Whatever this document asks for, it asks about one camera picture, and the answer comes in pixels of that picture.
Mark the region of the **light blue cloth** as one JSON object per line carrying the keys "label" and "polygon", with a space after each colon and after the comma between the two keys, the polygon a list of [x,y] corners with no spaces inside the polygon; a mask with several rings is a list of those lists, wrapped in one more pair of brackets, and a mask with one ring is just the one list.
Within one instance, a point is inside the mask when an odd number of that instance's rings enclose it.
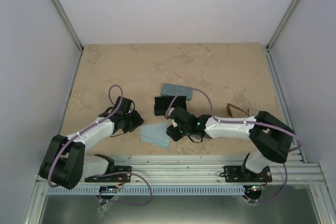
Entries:
{"label": "light blue cloth", "polygon": [[170,147],[170,138],[166,133],[167,123],[149,124],[140,127],[141,141],[162,148]]}

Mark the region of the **black glasses case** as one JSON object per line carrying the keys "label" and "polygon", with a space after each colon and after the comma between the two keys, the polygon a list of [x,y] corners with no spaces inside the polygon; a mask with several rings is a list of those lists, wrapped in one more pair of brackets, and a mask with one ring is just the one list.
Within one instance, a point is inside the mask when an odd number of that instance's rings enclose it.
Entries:
{"label": "black glasses case", "polygon": [[[171,105],[174,96],[163,96],[154,98],[154,115],[164,116],[167,109]],[[172,108],[181,107],[186,109],[186,96],[178,96],[171,105]]]}

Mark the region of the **blue-grey glasses case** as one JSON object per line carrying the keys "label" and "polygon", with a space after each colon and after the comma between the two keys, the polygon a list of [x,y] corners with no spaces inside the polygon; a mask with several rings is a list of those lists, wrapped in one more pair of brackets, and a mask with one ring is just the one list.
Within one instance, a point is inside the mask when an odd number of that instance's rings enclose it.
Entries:
{"label": "blue-grey glasses case", "polygon": [[193,90],[191,87],[187,87],[187,86],[164,83],[162,84],[160,95],[161,96],[173,96],[173,97],[177,95],[184,95],[186,96],[186,100],[190,101],[193,96]]}

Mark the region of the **brown frame sunglasses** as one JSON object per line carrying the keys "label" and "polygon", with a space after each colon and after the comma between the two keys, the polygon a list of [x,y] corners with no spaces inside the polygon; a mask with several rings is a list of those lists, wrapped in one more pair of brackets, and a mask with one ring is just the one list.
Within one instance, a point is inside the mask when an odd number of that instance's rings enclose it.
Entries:
{"label": "brown frame sunglasses", "polygon": [[231,103],[227,103],[227,106],[226,106],[226,109],[227,109],[227,113],[228,115],[233,118],[233,113],[232,113],[232,109],[235,109],[237,111],[240,111],[240,112],[243,112],[245,115],[249,116],[249,109],[247,109],[246,111],[231,104]]}

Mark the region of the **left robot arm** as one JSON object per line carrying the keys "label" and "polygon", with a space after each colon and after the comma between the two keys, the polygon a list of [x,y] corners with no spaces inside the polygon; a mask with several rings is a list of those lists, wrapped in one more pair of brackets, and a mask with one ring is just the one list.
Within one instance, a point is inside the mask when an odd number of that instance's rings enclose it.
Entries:
{"label": "left robot arm", "polygon": [[115,106],[107,108],[87,128],[68,136],[55,135],[40,166],[39,176],[48,180],[50,187],[66,189],[73,189],[85,179],[112,180],[115,172],[122,171],[116,168],[114,159],[103,154],[87,156],[86,152],[117,131],[130,133],[143,123],[134,101],[118,97]]}

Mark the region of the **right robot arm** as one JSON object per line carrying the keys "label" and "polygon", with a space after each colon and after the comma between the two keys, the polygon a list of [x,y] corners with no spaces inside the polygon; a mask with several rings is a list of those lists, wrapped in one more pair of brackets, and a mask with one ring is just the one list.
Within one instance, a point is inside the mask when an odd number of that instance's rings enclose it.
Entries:
{"label": "right robot arm", "polygon": [[266,111],[247,118],[216,118],[210,114],[196,117],[176,107],[169,109],[165,117],[172,121],[166,133],[175,142],[185,136],[194,143],[231,137],[249,140],[255,145],[256,150],[248,153],[240,166],[224,168],[227,182],[255,182],[258,177],[266,177],[271,163],[286,163],[294,134],[290,127]]}

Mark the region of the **clear plastic wrap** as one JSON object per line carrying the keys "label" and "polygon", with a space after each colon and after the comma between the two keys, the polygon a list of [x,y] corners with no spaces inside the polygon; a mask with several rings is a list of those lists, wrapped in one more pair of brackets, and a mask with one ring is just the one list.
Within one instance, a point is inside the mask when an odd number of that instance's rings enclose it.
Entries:
{"label": "clear plastic wrap", "polygon": [[104,214],[109,211],[109,209],[111,208],[111,204],[110,203],[101,203],[100,206],[97,208],[97,218],[98,219],[102,219]]}

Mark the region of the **aluminium rail frame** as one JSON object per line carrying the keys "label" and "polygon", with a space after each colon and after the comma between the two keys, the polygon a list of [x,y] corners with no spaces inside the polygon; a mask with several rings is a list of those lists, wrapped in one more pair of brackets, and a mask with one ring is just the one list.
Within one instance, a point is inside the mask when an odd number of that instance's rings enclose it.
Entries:
{"label": "aluminium rail frame", "polygon": [[[219,174],[239,165],[240,156],[119,156],[119,165],[155,185],[229,185]],[[242,196],[127,196],[128,205],[112,204],[102,219],[95,195],[48,195],[38,179],[25,223],[335,223],[335,210],[319,164],[300,154],[285,165],[272,164],[273,181],[262,201],[250,204]]]}

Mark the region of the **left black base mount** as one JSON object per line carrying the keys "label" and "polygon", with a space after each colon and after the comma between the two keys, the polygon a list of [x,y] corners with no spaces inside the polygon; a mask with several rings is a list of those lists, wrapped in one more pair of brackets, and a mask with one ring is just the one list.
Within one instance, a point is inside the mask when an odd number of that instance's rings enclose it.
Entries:
{"label": "left black base mount", "polygon": [[131,180],[131,174],[129,172],[132,171],[131,166],[115,166],[112,170],[106,171],[105,174],[114,173],[114,175],[105,176],[105,177],[88,177],[85,178],[84,181],[86,183],[118,183],[125,184],[129,183]]}

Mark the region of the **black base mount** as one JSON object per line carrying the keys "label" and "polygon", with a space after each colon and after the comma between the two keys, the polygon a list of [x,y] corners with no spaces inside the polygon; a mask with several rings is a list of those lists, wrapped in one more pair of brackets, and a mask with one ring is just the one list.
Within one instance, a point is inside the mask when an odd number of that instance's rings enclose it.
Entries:
{"label": "black base mount", "polygon": [[125,184],[129,183],[131,180],[131,174],[129,172],[132,171],[131,166],[115,166],[112,170],[106,171],[105,174],[114,173],[114,175],[105,176],[105,177],[88,177],[85,178],[84,181],[86,183],[118,183]]}
{"label": "black base mount", "polygon": [[253,173],[249,170],[242,171],[240,166],[224,166],[219,174],[227,183],[268,183],[272,182],[270,167],[266,166],[261,173]]}

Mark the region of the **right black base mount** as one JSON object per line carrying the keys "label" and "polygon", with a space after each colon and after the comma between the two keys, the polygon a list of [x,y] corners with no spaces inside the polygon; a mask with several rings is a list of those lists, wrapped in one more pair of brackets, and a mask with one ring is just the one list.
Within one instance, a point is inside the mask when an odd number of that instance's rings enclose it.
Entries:
{"label": "right black base mount", "polygon": [[227,183],[268,183],[272,182],[270,167],[266,166],[261,173],[253,173],[249,170],[242,171],[240,166],[224,166],[219,174]]}

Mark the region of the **right aluminium corner post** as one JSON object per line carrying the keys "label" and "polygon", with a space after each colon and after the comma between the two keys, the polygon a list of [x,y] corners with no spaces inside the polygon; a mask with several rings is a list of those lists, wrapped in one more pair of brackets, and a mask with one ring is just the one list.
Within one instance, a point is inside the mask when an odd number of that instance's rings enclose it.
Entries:
{"label": "right aluminium corner post", "polygon": [[278,24],[274,34],[272,35],[272,37],[269,41],[269,43],[265,46],[267,52],[270,52],[271,49],[274,47],[277,39],[279,38],[280,34],[282,33],[283,29],[285,28],[285,26],[288,23],[290,17],[293,15],[293,13],[295,12],[295,10],[298,7],[300,2],[301,2],[301,0],[292,0],[290,2],[285,14],[283,15],[280,23]]}

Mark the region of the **aluminium corner post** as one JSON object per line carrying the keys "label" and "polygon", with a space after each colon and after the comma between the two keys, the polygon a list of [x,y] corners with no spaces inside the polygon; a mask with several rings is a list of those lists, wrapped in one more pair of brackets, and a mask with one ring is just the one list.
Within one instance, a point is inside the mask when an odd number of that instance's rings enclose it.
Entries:
{"label": "aluminium corner post", "polygon": [[70,19],[68,18],[68,15],[66,14],[60,0],[51,0],[51,2],[53,4],[53,6],[55,7],[58,15],[60,16],[63,24],[65,25],[66,29],[68,30],[68,33],[69,33],[70,37],[72,38],[72,40],[76,44],[78,50],[82,54],[84,46],[80,42],[80,39],[79,39],[77,33],[75,32],[75,29],[73,28],[73,25],[71,24]]}
{"label": "aluminium corner post", "polygon": [[272,37],[269,41],[269,43],[265,46],[267,52],[270,52],[271,49],[274,47],[277,39],[279,38],[280,34],[282,33],[283,29],[285,28],[285,26],[288,23],[290,17],[293,15],[293,13],[295,12],[295,10],[298,7],[300,2],[301,2],[301,0],[292,0],[290,2],[285,14],[283,15],[280,23],[278,24],[274,34],[272,35]]}

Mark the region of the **left aluminium corner post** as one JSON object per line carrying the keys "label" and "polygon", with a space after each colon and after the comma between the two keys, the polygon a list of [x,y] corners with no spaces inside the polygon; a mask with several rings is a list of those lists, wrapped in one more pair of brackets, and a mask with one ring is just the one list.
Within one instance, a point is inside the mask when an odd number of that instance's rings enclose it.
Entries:
{"label": "left aluminium corner post", "polygon": [[80,42],[80,39],[79,39],[77,33],[75,32],[75,29],[73,28],[73,25],[71,24],[70,19],[68,18],[68,15],[66,14],[60,0],[51,0],[51,2],[53,4],[53,6],[55,7],[58,15],[60,16],[63,24],[65,25],[66,29],[68,30],[68,33],[69,33],[70,37],[72,38],[72,40],[76,44],[78,50],[82,54],[84,46]]}

